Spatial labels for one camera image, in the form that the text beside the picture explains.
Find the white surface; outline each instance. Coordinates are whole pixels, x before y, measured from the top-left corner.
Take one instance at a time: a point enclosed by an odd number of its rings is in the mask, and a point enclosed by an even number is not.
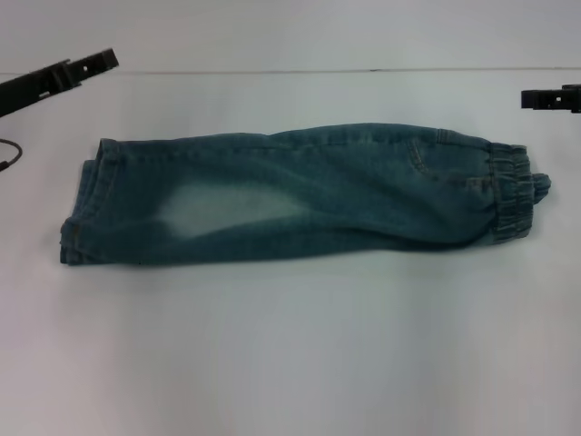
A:
[[[0,433],[574,436],[581,118],[519,109],[576,74],[106,75],[0,120]],[[420,124],[527,144],[523,241],[447,254],[136,269],[58,263],[100,137]]]
[[[0,73],[581,67],[577,0],[5,0]]]

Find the black cable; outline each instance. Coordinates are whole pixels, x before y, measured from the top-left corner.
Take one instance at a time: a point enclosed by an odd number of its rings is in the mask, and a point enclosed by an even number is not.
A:
[[[18,154],[16,155],[16,157],[12,161],[0,162],[0,171],[3,171],[6,168],[8,168],[9,166],[14,165],[16,163],[16,161],[22,157],[22,147],[20,145],[18,145],[17,143],[13,143],[12,141],[8,141],[6,139],[0,139],[0,143],[12,145],[16,150],[18,150]]]

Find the denim jeans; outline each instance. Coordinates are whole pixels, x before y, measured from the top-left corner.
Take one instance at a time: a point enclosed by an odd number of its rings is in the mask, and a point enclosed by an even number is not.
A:
[[[354,124],[171,141],[103,139],[61,262],[214,263],[438,251],[526,236],[549,178],[527,150],[449,130]]]

